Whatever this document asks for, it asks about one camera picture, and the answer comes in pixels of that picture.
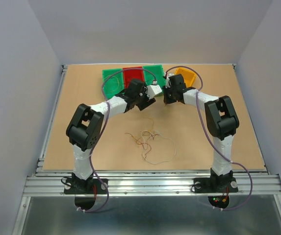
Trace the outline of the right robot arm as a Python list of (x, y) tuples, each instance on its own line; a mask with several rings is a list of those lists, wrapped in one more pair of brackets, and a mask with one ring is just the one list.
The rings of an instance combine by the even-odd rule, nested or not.
[(202, 118), (201, 111), (205, 113), (206, 122), (202, 122), (202, 128), (214, 149), (213, 163), (208, 178), (194, 179), (193, 191), (211, 193), (231, 189), (237, 192), (237, 187), (231, 186), (231, 183), (235, 182), (231, 167), (231, 146), (239, 127), (239, 119), (231, 98), (212, 96), (196, 88), (187, 87), (180, 74), (166, 75), (165, 79), (166, 84), (163, 86), (165, 104), (181, 102), (195, 106), (199, 118)]

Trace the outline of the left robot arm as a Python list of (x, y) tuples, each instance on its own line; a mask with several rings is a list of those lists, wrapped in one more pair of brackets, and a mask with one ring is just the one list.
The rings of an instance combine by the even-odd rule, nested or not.
[(155, 97), (161, 93), (162, 89), (157, 82), (147, 85), (133, 79), (126, 89), (109, 100), (91, 106), (80, 104), (77, 107), (66, 129), (66, 136), (73, 146), (75, 167), (72, 177), (80, 192), (87, 193), (92, 189), (92, 180), (89, 178), (93, 174), (90, 158), (109, 118), (126, 113), (134, 107), (142, 111), (152, 105)]

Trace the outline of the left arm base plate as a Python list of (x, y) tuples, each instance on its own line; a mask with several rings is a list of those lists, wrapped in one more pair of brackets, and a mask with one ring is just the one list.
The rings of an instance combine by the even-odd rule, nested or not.
[(80, 182), (71, 177), (63, 177), (61, 183), (66, 195), (106, 195), (105, 186), (96, 178), (88, 178), (88, 180)]

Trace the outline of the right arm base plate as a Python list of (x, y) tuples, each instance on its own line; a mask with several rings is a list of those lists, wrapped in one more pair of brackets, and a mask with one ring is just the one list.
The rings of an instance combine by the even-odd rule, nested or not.
[(237, 193), (238, 187), (233, 188), (231, 181), (216, 181), (210, 178), (194, 178), (191, 191), (195, 193)]

